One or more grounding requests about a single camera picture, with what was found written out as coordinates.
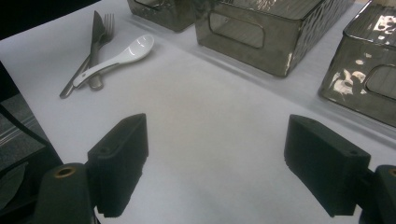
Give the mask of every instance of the metal fork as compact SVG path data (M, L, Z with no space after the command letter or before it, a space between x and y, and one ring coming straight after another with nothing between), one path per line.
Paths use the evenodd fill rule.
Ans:
M106 28L105 34L102 36L99 42L99 49L105 44L109 43L113 39L114 35L114 14L106 14L103 24ZM102 77L97 74L91 77L89 80L91 89L99 91L103 88Z

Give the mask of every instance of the storage container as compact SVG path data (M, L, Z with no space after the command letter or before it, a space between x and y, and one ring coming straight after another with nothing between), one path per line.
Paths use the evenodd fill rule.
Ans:
M175 32L194 23L190 0L128 0L128 5L134 15Z
M192 0L200 45L286 77L353 0Z
M396 2L369 2L344 30L324 98L396 127Z

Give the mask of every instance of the spoon handle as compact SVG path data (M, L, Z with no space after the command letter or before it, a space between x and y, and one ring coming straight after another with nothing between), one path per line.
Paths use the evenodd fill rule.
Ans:
M79 74L78 77L76 77L73 80L73 86L78 88L85 81L87 81L90 77L92 77L94 74L96 74L96 73L98 73L98 72L100 72L100 71L102 71L102 70L104 70L104 69L106 69L108 67L115 66L117 64L119 64L119 62L117 60L114 60L114 59L110 59L110 60L107 60L107 61L105 61L103 63L99 63L96 66L88 69L84 73Z

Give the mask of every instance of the cutlery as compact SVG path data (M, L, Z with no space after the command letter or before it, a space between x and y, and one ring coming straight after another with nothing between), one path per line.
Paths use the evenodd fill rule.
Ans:
M124 63L133 63L146 57L154 46L154 38L152 35L142 35L132 42L128 48L126 48L119 55L111 58L103 63L99 63L96 66L88 69L87 71L79 74L73 81L75 87L80 87L86 82L91 76L96 73Z
M102 18L100 17L99 13L97 11L94 11L93 13L93 25L92 25L92 45L94 43L97 43L101 37L106 33L106 28L102 23ZM73 80L83 71L85 71L89 67L89 63L91 60L91 54L85 59L85 61L82 63L82 65L79 67L77 72L73 75L72 79L66 84L64 87L64 90L61 92L59 95L62 99L68 97L73 89L75 88L73 86Z
M110 42L111 39L113 38L113 34L114 34L114 15L113 14L105 15L104 26L106 28L106 32L100 39L99 46L97 46L97 45L93 46L94 54L92 54L92 51L91 51L90 67L94 67L95 65L98 64L98 50L103 45ZM103 88L103 83L102 83L100 74L98 73L97 75L91 77L89 80L89 84L90 84L91 89L93 89L95 91L101 90Z

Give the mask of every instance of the tabletop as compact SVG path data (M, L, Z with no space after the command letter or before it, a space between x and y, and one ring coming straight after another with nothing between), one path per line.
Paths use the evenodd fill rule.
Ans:
M102 0L0 41L0 60L64 163L87 152L121 119L145 113L149 156L121 217L102 223L358 223L327 215L286 165L290 114L315 119L395 164L393 128L334 105L318 88L357 3L286 78L197 44L193 26L174 33L132 15L126 0ZM59 93L90 52L92 15L114 13L100 61L144 34L147 58L104 75L104 88Z

